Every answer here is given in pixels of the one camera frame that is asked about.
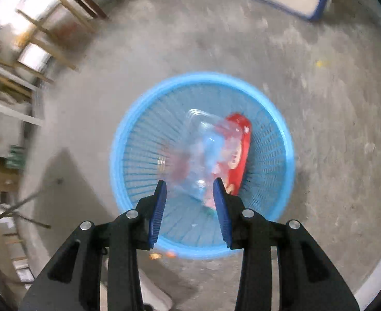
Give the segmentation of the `red snack wrapper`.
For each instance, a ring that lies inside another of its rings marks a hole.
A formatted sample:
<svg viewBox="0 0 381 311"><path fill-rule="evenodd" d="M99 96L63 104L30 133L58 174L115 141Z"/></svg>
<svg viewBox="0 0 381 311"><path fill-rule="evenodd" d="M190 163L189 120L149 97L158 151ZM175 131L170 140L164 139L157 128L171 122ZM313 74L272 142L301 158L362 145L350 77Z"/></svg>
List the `red snack wrapper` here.
<svg viewBox="0 0 381 311"><path fill-rule="evenodd" d="M221 178L226 192L237 195L250 149L250 120L241 113L232 113L214 125L203 143L209 183Z"/></svg>

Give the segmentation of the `small orange fruit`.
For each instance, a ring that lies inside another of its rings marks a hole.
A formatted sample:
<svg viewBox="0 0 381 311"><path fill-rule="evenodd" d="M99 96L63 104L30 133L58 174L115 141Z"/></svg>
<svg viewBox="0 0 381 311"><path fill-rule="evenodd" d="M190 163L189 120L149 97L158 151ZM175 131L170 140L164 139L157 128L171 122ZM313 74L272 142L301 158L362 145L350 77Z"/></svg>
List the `small orange fruit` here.
<svg viewBox="0 0 381 311"><path fill-rule="evenodd" d="M169 258L176 258L177 254L174 251L167 251L166 256Z"/></svg>

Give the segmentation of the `wooden chair black seat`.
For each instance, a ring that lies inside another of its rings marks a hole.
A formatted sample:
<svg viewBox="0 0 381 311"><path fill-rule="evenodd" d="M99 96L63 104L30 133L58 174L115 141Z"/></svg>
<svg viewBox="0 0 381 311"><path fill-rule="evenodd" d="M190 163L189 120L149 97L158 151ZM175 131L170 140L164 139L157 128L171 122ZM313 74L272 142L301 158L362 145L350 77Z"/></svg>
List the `wooden chair black seat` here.
<svg viewBox="0 0 381 311"><path fill-rule="evenodd" d="M28 46L37 46L60 64L77 69L66 53L75 48L80 37L96 33L92 19L82 7L76 7L70 0L30 0L16 13L29 23L20 35L20 54Z"/></svg>

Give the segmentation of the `clear plastic container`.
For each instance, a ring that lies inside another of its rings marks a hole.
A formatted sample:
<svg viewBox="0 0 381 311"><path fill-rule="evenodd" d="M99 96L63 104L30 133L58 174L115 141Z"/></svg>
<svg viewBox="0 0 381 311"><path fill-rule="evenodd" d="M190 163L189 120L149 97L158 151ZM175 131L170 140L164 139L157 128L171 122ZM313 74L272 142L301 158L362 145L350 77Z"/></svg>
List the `clear plastic container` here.
<svg viewBox="0 0 381 311"><path fill-rule="evenodd" d="M173 188L204 206L214 208L213 184L204 165L204 137L224 118L191 109L179 130L178 141L167 143L158 158L159 173Z"/></svg>

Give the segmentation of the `white metal shelf table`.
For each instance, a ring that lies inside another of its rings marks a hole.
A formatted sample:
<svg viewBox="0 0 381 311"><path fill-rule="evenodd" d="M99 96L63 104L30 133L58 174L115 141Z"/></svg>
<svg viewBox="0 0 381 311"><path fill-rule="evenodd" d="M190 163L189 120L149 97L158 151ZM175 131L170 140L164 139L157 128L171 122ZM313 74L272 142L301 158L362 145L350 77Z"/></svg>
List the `white metal shelf table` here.
<svg viewBox="0 0 381 311"><path fill-rule="evenodd" d="M44 96L48 83L34 83L0 65L0 114L35 126L45 121Z"/></svg>

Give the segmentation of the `orange peel piece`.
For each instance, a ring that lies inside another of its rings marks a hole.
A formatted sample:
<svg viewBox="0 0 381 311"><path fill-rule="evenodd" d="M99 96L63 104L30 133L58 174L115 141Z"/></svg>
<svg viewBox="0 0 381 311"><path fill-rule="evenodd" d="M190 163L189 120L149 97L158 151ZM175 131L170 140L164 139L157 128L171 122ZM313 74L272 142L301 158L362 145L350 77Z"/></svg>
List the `orange peel piece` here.
<svg viewBox="0 0 381 311"><path fill-rule="evenodd" d="M160 254L160 253L150 253L150 255L149 255L149 258L150 258L151 260L159 260L159 259L161 259L162 257L163 257L163 255Z"/></svg>

